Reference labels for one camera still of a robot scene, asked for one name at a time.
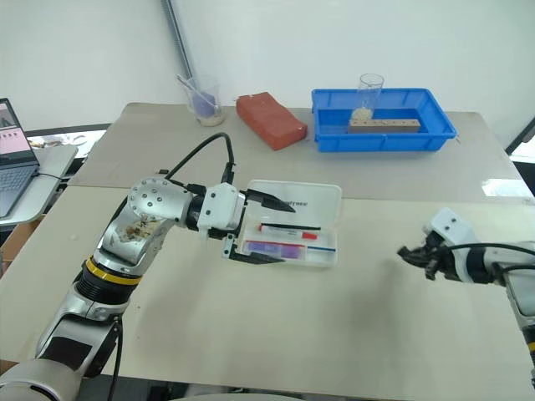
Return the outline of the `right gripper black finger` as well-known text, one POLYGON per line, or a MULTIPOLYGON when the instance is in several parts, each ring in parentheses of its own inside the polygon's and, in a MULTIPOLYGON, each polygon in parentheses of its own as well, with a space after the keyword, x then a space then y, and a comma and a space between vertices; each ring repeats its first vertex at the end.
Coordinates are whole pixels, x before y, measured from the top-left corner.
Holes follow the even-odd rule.
POLYGON ((428 260, 430 258, 429 252, 424 247, 409 249, 406 246, 402 246, 397 251, 397 255, 402 259, 409 260, 428 260))
POLYGON ((401 258, 410 265, 419 268, 426 268, 431 262, 431 259, 427 255, 421 255, 412 252, 402 255, 401 258))

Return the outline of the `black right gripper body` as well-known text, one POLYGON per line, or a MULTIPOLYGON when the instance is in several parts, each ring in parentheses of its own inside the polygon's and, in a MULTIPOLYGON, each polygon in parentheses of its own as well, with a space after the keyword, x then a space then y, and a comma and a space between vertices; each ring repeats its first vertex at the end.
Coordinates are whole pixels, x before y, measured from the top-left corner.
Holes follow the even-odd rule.
POLYGON ((437 233, 430 233, 425 238, 423 252, 425 257, 425 278, 434 281, 439 272, 446 280, 458 281, 455 259, 451 251, 443 250, 445 239, 437 233))

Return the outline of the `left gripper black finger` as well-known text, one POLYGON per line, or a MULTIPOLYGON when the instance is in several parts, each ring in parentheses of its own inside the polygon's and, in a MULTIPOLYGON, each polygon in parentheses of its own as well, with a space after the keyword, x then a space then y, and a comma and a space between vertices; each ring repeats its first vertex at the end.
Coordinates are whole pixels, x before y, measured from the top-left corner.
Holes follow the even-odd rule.
POLYGON ((247 201, 256 201, 262 207, 289 213, 295 213, 296 211, 285 201, 280 200, 275 195, 270 195, 258 190, 247 189, 245 190, 245 198, 247 201))
POLYGON ((236 251, 237 245, 235 244, 235 240, 236 237, 233 234, 228 234, 222 239, 222 256, 224 258, 253 265, 264 265, 284 262, 283 259, 264 255, 257 252, 252 252, 249 255, 239 253, 238 251, 236 251))

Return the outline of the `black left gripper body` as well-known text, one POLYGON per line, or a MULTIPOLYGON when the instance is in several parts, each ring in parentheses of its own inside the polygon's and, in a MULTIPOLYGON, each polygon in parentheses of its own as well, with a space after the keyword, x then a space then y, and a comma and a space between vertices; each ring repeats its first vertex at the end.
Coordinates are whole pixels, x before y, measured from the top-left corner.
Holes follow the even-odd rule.
POLYGON ((212 192, 206 200, 210 238, 222 239, 229 233, 239 232, 246 203, 243 191, 218 190, 212 192))

